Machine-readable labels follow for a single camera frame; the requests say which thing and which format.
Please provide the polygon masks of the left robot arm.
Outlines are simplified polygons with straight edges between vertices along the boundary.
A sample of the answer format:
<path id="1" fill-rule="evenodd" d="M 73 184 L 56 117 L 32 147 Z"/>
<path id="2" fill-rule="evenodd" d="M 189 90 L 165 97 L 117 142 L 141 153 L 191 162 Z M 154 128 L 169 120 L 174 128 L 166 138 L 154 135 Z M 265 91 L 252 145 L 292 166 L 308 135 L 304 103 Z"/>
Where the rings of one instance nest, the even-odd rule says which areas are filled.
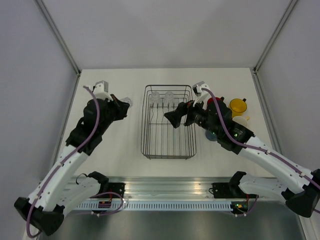
<path id="1" fill-rule="evenodd" d="M 64 192 L 64 189 L 75 171 L 102 142 L 108 127 L 127 117 L 130 106 L 114 95 L 110 100 L 93 98 L 87 102 L 83 116 L 46 177 L 29 196 L 19 197 L 14 203 L 15 209 L 26 220 L 28 237 L 37 237 L 31 233 L 30 226 L 38 229 L 40 234 L 54 234 L 64 218 L 83 201 L 110 195 L 109 178 L 97 171 L 87 174 L 86 179 L 71 190 Z"/>

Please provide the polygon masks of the pale yellow mug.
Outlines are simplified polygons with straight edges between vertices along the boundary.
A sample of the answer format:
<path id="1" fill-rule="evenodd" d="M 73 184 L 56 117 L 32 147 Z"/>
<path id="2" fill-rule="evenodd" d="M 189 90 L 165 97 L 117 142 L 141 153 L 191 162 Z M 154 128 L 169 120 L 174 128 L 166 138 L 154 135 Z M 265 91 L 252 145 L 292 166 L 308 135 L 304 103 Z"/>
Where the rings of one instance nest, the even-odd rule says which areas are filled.
<path id="1" fill-rule="evenodd" d="M 249 119 L 250 117 L 249 116 L 235 116 L 232 118 L 232 120 L 239 124 L 239 125 L 242 125 L 244 127 L 248 127 L 249 126 Z"/>

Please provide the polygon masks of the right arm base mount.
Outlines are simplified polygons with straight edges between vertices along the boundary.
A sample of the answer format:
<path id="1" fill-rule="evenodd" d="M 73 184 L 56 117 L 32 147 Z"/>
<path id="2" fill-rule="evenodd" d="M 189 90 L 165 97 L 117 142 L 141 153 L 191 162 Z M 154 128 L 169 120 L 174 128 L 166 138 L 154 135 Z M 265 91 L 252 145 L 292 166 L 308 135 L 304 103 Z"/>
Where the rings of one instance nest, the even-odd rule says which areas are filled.
<path id="1" fill-rule="evenodd" d="M 240 189 L 240 180 L 247 173 L 237 171 L 229 180 L 229 182 L 213 182 L 211 184 L 212 194 L 215 199 L 255 199 L 256 194 L 248 194 Z"/>

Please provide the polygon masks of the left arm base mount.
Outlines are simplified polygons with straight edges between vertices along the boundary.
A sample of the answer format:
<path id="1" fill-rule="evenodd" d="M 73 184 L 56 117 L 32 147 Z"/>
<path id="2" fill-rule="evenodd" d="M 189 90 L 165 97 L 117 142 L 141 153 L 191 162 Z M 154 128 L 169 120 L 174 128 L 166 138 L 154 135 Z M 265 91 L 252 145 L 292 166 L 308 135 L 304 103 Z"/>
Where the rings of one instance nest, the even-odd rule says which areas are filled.
<path id="1" fill-rule="evenodd" d="M 92 189 L 93 194 L 89 196 L 90 199 L 121 199 L 125 193 L 124 182 L 110 182 L 110 179 L 99 173 L 93 171 L 89 174 L 81 173 L 77 176 L 75 183 L 79 186 L 84 184 L 84 189 Z"/>

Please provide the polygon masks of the clear glass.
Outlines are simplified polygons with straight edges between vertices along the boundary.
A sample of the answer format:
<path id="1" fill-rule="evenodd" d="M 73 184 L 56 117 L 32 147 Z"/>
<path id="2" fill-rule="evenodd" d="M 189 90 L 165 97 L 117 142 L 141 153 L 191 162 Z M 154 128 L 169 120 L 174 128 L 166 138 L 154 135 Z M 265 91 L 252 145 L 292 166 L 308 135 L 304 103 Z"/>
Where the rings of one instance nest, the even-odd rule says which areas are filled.
<path id="1" fill-rule="evenodd" d="M 174 106 L 174 94 L 171 91 L 167 91 L 164 95 L 163 104 L 166 107 Z"/>
<path id="2" fill-rule="evenodd" d="M 149 97 L 149 105 L 151 107 L 157 107 L 160 100 L 161 100 L 160 93 L 157 91 L 152 91 Z"/>
<path id="3" fill-rule="evenodd" d="M 133 106 L 133 101 L 129 97 L 122 98 L 121 101 L 129 104 L 129 109 Z"/>

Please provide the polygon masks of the yellow mug black handle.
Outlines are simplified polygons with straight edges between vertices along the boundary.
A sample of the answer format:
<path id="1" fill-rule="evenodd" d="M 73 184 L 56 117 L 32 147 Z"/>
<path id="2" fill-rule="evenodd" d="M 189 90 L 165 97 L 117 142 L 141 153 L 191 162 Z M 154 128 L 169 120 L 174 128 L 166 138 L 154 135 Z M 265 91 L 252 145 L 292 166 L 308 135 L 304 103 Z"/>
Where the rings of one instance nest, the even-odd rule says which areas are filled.
<path id="1" fill-rule="evenodd" d="M 229 103 L 229 108 L 232 111 L 232 117 L 242 116 L 248 109 L 247 99 L 234 98 Z"/>

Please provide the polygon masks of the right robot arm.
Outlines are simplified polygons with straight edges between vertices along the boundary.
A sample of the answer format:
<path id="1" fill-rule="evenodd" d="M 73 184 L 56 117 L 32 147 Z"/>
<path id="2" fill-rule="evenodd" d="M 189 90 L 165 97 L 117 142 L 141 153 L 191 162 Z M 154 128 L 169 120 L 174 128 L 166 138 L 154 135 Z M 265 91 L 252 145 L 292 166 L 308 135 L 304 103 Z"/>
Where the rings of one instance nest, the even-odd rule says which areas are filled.
<path id="1" fill-rule="evenodd" d="M 215 135 L 222 148 L 249 159 L 274 178 L 252 176 L 237 171 L 228 182 L 228 192 L 235 198 L 245 195 L 266 197 L 284 203 L 299 216 L 309 218 L 320 200 L 320 171 L 311 171 L 288 160 L 264 144 L 251 130 L 232 119 L 232 111 L 223 99 L 203 103 L 181 102 L 164 116 L 176 129 L 182 117 L 184 126 L 197 124 Z"/>

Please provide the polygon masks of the red mug black handle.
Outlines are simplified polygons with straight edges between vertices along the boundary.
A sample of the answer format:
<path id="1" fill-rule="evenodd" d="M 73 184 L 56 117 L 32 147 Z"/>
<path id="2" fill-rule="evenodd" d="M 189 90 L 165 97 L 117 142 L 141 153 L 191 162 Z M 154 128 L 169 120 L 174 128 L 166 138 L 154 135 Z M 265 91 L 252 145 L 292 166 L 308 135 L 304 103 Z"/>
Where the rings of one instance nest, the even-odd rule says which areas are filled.
<path id="1" fill-rule="evenodd" d="M 224 102 L 224 97 L 222 96 L 222 97 L 216 97 L 215 98 L 216 99 L 216 101 L 219 103 L 219 102 Z M 212 97 L 210 97 L 208 100 L 207 100 L 207 107 L 209 107 L 211 104 L 214 104 L 214 100 L 213 100 L 213 98 Z"/>

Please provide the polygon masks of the blue mug dark handle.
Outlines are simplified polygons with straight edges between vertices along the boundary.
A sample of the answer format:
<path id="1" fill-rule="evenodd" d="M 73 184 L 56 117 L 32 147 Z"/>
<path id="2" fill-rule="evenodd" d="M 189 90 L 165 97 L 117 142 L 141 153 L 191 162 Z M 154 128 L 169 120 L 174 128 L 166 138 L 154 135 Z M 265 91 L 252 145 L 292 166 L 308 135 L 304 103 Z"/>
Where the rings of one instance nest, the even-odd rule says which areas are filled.
<path id="1" fill-rule="evenodd" d="M 216 134 L 214 132 L 209 131 L 209 130 L 205 131 L 205 137 L 211 142 L 216 142 L 218 140 Z"/>

